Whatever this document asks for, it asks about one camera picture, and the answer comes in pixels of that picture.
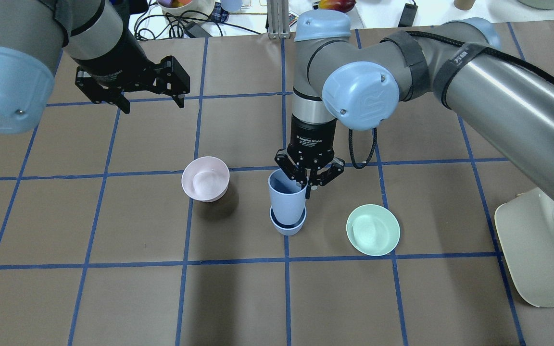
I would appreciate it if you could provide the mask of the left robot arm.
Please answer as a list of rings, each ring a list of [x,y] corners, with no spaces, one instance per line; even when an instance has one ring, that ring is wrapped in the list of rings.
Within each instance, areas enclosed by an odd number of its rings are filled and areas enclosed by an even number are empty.
[[[147,59],[129,31],[145,0],[0,0],[0,133],[39,124],[60,52],[77,65],[75,85],[93,103],[130,112],[126,92],[170,96],[178,107],[190,77],[175,57]]]

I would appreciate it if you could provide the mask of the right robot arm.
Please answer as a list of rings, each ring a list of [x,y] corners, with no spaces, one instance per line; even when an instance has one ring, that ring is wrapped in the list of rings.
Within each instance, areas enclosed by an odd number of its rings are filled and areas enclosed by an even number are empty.
[[[336,124],[377,128],[400,101],[428,92],[554,200],[554,77],[501,51],[494,26],[468,18],[401,30],[358,49],[347,14],[302,13],[295,33],[290,144],[275,161],[310,190],[340,175]]]

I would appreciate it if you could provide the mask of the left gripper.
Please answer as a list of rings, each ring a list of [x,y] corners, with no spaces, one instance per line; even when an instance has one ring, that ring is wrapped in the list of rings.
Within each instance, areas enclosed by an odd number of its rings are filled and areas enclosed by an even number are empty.
[[[97,58],[77,58],[75,62],[75,85],[94,103],[105,101],[130,114],[130,101],[123,93],[149,91],[171,96],[179,108],[185,107],[189,74],[174,56],[166,56],[160,63],[150,61],[132,34],[122,34]]]

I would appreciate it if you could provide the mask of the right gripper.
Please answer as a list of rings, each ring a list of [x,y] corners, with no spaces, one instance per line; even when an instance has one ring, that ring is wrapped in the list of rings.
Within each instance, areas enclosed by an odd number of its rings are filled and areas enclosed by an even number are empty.
[[[312,124],[291,116],[290,143],[275,154],[279,168],[310,199],[317,186],[326,186],[345,170],[333,149],[337,120]]]

